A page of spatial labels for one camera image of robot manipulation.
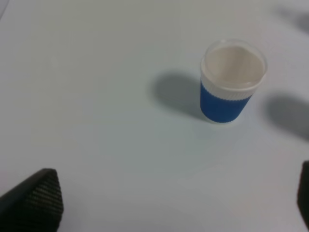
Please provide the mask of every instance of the black textured material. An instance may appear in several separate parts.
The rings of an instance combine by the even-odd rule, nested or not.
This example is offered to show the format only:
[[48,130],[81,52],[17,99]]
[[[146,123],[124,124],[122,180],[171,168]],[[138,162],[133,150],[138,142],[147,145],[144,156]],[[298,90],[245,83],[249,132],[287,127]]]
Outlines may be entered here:
[[62,214],[57,172],[42,169],[0,198],[0,232],[56,232]]
[[303,170],[299,181],[297,205],[309,230],[309,161],[303,163]]

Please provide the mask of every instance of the white table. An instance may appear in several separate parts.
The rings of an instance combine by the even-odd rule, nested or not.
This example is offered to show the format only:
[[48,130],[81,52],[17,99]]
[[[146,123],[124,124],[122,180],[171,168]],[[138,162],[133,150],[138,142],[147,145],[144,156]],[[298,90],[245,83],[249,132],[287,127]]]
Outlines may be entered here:
[[[51,167],[60,232],[307,231],[296,205],[309,159],[306,13],[308,0],[11,0],[0,194]],[[197,107],[200,59],[221,38],[255,44],[269,65],[229,125]]]

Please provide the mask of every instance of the blue paper cup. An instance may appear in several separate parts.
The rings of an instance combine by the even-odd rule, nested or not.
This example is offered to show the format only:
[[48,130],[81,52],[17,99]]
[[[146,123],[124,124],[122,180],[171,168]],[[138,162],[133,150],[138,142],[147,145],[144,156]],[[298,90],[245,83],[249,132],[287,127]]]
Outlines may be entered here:
[[209,47],[201,62],[200,107],[211,121],[235,120],[263,81],[264,55],[241,40],[221,40]]

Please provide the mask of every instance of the cup rim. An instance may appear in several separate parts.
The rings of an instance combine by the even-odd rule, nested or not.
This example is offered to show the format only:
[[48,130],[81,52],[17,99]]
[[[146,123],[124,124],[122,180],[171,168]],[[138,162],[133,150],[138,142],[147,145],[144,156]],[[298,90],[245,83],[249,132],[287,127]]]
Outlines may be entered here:
[[[210,68],[208,67],[208,64],[206,62],[206,57],[207,55],[213,50],[215,49],[217,46],[221,45],[221,44],[243,44],[243,46],[246,46],[248,48],[250,48],[251,50],[254,50],[254,52],[257,54],[257,57],[261,60],[262,64],[263,64],[263,75],[262,77],[260,78],[260,80],[252,85],[252,86],[249,86],[249,87],[246,87],[246,85],[252,83],[252,82],[247,82],[247,83],[242,83],[242,84],[239,84],[238,87],[227,87],[225,86],[225,83],[228,83],[226,81],[220,81],[220,83],[222,83],[222,85],[218,84],[218,82],[215,82],[214,79],[215,79],[215,75],[211,72]],[[221,88],[221,89],[224,89],[224,90],[228,90],[228,91],[248,91],[248,90],[253,90],[255,88],[257,88],[261,83],[262,81],[264,80],[265,76],[266,76],[266,72],[267,72],[267,69],[268,69],[268,64],[267,64],[267,59],[266,57],[264,56],[264,54],[258,49],[256,48],[255,46],[249,44],[248,42],[244,41],[244,40],[240,40],[240,39],[222,39],[222,40],[218,40],[214,43],[212,43],[208,49],[206,50],[206,53],[202,59],[202,62],[201,62],[201,69],[202,69],[202,72],[204,73],[204,76],[205,78],[207,78],[209,81],[211,81],[216,87],[218,88]]]

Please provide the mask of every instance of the black object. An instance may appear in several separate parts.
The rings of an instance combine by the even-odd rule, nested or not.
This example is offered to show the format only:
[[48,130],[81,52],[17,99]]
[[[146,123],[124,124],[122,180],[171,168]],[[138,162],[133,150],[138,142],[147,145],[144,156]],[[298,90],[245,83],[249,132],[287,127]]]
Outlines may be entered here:
[[299,181],[297,205],[309,230],[309,161],[303,163],[303,170]]
[[42,169],[0,198],[0,232],[56,232],[62,214],[57,172]]

